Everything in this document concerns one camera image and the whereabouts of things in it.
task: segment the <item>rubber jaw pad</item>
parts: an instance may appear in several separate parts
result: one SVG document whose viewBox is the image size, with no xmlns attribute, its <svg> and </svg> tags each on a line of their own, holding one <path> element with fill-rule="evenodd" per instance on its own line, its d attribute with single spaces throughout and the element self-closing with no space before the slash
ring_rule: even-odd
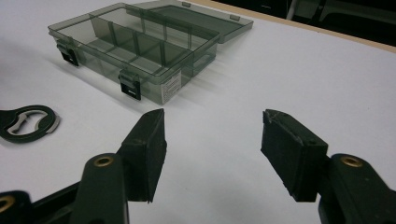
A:
<svg viewBox="0 0 396 224">
<path fill-rule="evenodd" d="M 328 145 L 292 116 L 263 112 L 262 153 L 296 202 L 314 202 Z"/>
<path fill-rule="evenodd" d="M 166 155 L 162 109 L 144 114 L 117 152 L 124 163 L 128 201 L 152 202 Z"/>
</svg>

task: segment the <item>box latch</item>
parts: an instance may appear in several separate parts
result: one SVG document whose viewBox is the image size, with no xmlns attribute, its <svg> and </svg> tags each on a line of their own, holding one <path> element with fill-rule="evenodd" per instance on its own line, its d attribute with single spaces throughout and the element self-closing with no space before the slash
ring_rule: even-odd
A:
<svg viewBox="0 0 396 224">
<path fill-rule="evenodd" d="M 56 45 L 56 47 L 62 53 L 62 57 L 64 58 L 65 61 L 67 61 L 75 66 L 78 66 L 76 54 L 72 49 L 68 49 L 67 47 L 60 45 L 60 44 Z"/>
<path fill-rule="evenodd" d="M 136 100 L 141 100 L 139 77 L 124 70 L 120 71 L 121 91 L 127 95 L 134 97 Z"/>
</svg>

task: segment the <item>plastic storage box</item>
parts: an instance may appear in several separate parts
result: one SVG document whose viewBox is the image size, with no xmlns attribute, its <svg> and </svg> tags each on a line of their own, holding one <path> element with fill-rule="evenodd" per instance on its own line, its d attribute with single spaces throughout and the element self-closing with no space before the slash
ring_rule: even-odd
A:
<svg viewBox="0 0 396 224">
<path fill-rule="evenodd" d="M 119 3 L 49 26 L 65 60 L 165 104 L 253 21 L 178 1 Z"/>
</svg>

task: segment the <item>white table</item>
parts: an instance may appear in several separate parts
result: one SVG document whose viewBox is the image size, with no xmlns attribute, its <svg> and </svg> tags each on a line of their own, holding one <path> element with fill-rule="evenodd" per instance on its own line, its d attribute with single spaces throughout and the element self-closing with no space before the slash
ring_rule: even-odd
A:
<svg viewBox="0 0 396 224">
<path fill-rule="evenodd" d="M 328 155 L 366 159 L 396 189 L 394 53 L 251 18 L 252 30 L 159 106 L 65 62 L 48 35 L 50 24 L 113 3 L 0 3 L 0 109 L 47 105 L 62 118 L 32 143 L 0 139 L 0 192 L 22 189 L 34 202 L 78 182 L 89 158 L 116 152 L 160 107 L 168 153 L 154 203 L 129 203 L 131 223 L 319 223 L 318 204 L 295 203 L 260 152 L 266 108 L 297 118 Z"/>
</svg>

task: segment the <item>box lid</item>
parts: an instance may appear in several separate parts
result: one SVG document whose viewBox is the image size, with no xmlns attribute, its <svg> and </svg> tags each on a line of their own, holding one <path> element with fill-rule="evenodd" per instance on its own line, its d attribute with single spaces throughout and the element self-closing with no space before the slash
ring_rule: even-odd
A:
<svg viewBox="0 0 396 224">
<path fill-rule="evenodd" d="M 253 26 L 253 21 L 239 16 L 177 0 L 139 3 L 134 6 L 217 31 L 220 44 L 244 33 Z"/>
</svg>

